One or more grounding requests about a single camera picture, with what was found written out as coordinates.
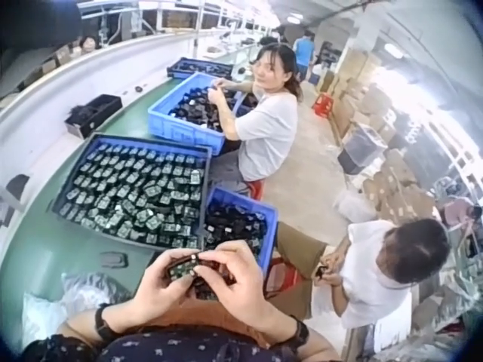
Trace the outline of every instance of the forearm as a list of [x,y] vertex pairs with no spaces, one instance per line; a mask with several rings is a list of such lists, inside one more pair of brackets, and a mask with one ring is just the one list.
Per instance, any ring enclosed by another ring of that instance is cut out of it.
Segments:
[[235,128],[235,116],[224,98],[217,103],[217,108],[221,129],[223,130],[225,137],[232,141],[238,140],[238,134],[236,133]]
[[349,236],[347,235],[339,244],[339,246],[337,246],[337,249],[336,249],[336,252],[337,253],[342,253],[343,255],[346,255],[347,254],[347,250],[349,249],[350,247],[350,240],[349,240]]
[[252,93],[254,91],[254,83],[252,81],[243,81],[241,83],[232,81],[225,86],[225,89],[235,92]]
[[335,313],[342,317],[342,314],[346,311],[347,305],[349,304],[349,299],[344,292],[342,285],[332,287],[332,306],[334,307]]
[[[271,304],[267,306],[266,314],[268,317],[255,328],[263,333],[270,343],[285,342],[295,335],[297,322],[292,317]],[[309,328],[309,340],[298,349],[297,356],[302,362],[340,360],[333,345],[311,328]]]
[[[60,325],[57,332],[65,337],[80,339],[91,346],[98,345],[103,340],[96,331],[95,314],[96,310],[83,311]],[[111,330],[120,334],[140,325],[133,314],[130,302],[106,307],[102,318]]]

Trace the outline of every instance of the trash bin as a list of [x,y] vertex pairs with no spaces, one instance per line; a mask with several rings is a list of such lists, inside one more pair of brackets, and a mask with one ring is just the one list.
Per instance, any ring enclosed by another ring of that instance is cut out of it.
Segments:
[[365,124],[355,124],[355,130],[344,144],[337,160],[344,173],[357,175],[378,158],[387,144],[377,132]]

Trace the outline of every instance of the stool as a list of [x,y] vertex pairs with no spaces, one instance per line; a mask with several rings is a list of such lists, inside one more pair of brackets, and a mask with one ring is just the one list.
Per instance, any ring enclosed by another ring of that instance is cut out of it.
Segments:
[[264,179],[258,179],[257,181],[247,182],[247,186],[250,189],[251,198],[257,201],[260,201],[262,199],[264,183],[265,183]]
[[[279,287],[274,290],[267,290],[268,289],[268,281],[270,279],[270,273],[272,272],[273,268],[276,266],[283,266],[285,267],[284,279]],[[263,292],[265,294],[270,294],[270,296],[274,296],[287,290],[297,284],[299,281],[303,280],[302,275],[295,269],[295,267],[291,264],[287,264],[281,257],[273,258],[269,265],[269,270],[266,273],[266,279],[263,285]]]
[[312,109],[316,115],[327,118],[331,113],[332,106],[334,105],[334,99],[326,93],[319,94]]

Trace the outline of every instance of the black box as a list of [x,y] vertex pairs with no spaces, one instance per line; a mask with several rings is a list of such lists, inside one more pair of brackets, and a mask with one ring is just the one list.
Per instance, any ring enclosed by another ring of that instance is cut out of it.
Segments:
[[77,106],[72,109],[71,115],[65,120],[67,130],[74,136],[85,140],[121,108],[121,97],[101,94],[85,106]]

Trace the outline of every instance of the blue shirt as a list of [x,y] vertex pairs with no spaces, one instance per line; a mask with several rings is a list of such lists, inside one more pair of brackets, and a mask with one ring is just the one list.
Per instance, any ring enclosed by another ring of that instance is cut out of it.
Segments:
[[314,42],[308,38],[301,38],[295,44],[295,57],[297,64],[301,66],[309,66],[314,51]]

